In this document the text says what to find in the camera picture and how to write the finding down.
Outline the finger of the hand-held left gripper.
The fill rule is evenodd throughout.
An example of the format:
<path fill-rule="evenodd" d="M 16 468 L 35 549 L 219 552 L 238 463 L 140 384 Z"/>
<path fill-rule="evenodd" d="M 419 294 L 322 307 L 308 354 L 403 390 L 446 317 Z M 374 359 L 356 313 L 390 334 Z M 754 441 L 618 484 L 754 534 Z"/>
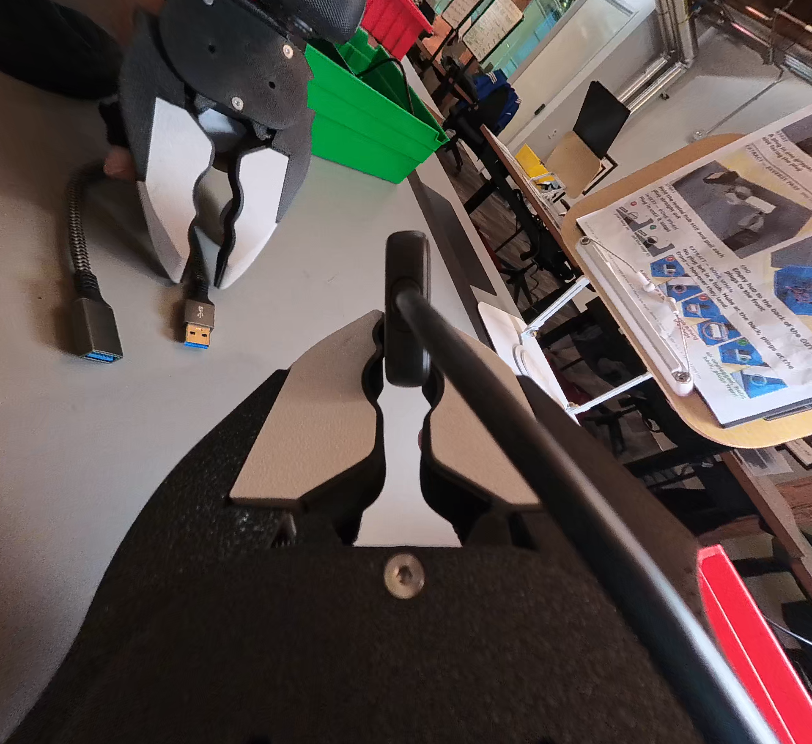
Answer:
<path fill-rule="evenodd" d="M 217 153 L 194 202 L 209 280 L 220 290 L 238 281 L 277 228 L 288 157 L 271 148 Z"/>
<path fill-rule="evenodd" d="M 196 188 L 213 160 L 214 145 L 197 119 L 157 98 L 145 176 L 137 181 L 137 191 L 157 259 L 174 283 L 181 282 L 191 253 Z"/>

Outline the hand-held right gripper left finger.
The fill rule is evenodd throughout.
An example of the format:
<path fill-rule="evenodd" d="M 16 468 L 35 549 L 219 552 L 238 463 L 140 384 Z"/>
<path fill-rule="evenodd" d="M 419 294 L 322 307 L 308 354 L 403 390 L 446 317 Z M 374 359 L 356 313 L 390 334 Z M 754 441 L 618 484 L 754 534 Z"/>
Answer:
<path fill-rule="evenodd" d="M 382 455 L 381 311 L 330 333 L 291 364 L 230 491 L 239 505 L 310 506 Z"/>

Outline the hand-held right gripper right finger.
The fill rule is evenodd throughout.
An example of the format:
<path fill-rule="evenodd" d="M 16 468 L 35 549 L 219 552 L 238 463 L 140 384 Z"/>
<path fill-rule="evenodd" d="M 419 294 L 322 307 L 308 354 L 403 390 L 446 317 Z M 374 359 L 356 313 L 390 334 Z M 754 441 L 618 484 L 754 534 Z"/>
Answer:
<path fill-rule="evenodd" d="M 421 493 L 434 511 L 539 511 L 542 502 L 433 361 L 423 387 Z"/>

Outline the green plastic bin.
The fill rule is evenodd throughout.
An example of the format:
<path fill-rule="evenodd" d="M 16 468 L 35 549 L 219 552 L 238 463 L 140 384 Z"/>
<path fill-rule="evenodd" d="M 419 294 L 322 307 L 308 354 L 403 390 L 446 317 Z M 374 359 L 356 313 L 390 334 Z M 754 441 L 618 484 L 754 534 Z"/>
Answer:
<path fill-rule="evenodd" d="M 368 45 L 360 24 L 345 44 L 310 40 L 305 58 L 313 73 L 311 157 L 398 183 L 445 141 L 401 63 Z"/>

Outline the dark cloth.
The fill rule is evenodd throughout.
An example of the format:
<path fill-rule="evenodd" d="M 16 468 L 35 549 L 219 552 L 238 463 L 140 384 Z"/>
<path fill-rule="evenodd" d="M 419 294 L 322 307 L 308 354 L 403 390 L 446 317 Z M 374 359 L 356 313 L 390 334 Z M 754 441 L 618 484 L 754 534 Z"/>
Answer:
<path fill-rule="evenodd" d="M 1 0 L 1 70 L 35 88 L 77 100 L 118 89 L 118 43 L 95 22 L 52 0 Z"/>

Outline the blue backpack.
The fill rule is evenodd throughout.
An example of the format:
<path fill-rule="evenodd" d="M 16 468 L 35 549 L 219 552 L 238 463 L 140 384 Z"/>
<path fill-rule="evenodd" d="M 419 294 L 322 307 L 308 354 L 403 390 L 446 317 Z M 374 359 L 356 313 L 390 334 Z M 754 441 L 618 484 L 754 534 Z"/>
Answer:
<path fill-rule="evenodd" d="M 485 110 L 486 124 L 494 134 L 501 134 L 521 107 L 521 99 L 504 70 L 497 68 L 474 77 L 477 105 Z"/>

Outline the wood and white document stand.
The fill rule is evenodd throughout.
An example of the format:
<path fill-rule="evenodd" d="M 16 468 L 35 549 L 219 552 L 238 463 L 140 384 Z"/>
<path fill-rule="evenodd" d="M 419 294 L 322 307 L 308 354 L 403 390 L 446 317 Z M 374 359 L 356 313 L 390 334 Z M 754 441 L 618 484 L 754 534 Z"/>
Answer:
<path fill-rule="evenodd" d="M 738 134 L 716 134 L 700 139 L 616 181 L 606 189 L 584 197 L 563 218 L 561 226 L 554 227 L 554 236 L 561 238 L 565 251 L 570 253 L 572 260 L 577 261 L 575 251 L 583 237 L 576 223 L 580 216 L 607 208 L 612 203 L 659 180 L 666 171 L 682 170 L 690 162 L 703 159 L 712 151 L 725 148 L 739 138 Z M 563 390 L 540 348 L 538 333 L 554 313 L 587 286 L 600 297 L 614 325 L 627 339 L 635 355 L 644 365 L 645 372 L 594 401 L 578 406 L 571 404 L 563 395 Z M 617 397 L 622 391 L 652 380 L 689 428 L 707 440 L 722 445 L 723 449 L 757 449 L 784 445 L 811 434 L 810 410 L 769 420 L 759 418 L 738 427 L 721 427 L 705 401 L 697 393 L 690 392 L 686 382 L 677 380 L 684 371 L 683 360 L 675 355 L 672 361 L 666 358 L 671 351 L 661 334 L 653 326 L 639 326 L 628 308 L 622 305 L 616 295 L 604 285 L 603 278 L 590 268 L 587 268 L 566 292 L 554 293 L 553 303 L 530 326 L 521 318 L 511 316 L 489 304 L 481 303 L 479 312 L 484 319 L 488 337 L 494 342 L 495 351 L 502 360 L 517 374 L 532 377 L 551 397 L 561 402 L 573 419 L 576 418 L 576 414 L 584 413 L 601 402 Z M 671 362 L 676 365 L 674 371 L 670 368 Z"/>

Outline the printed instruction sheet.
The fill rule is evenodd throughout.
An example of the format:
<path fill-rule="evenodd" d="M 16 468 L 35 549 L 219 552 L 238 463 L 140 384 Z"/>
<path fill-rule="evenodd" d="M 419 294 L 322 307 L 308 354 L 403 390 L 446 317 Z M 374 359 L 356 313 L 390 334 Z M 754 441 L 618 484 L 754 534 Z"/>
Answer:
<path fill-rule="evenodd" d="M 576 219 L 646 364 L 722 428 L 810 413 L 810 135 L 807 106 Z"/>

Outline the large red plastic bin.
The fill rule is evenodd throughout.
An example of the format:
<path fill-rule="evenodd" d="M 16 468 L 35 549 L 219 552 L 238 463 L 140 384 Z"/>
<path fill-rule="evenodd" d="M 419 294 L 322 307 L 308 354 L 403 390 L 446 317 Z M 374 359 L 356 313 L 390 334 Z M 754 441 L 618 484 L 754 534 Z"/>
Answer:
<path fill-rule="evenodd" d="M 705 616 L 736 677 L 777 739 L 811 742 L 808 690 L 720 545 L 697 551 Z"/>

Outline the black and tan folded panel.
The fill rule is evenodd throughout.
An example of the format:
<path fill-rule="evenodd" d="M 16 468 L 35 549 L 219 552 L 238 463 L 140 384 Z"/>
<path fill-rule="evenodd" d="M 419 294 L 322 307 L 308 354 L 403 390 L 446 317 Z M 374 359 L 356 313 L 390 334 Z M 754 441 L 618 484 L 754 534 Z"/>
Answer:
<path fill-rule="evenodd" d="M 545 162 L 568 198 L 582 196 L 594 184 L 629 116 L 629 109 L 602 83 L 590 82 L 574 128 Z"/>

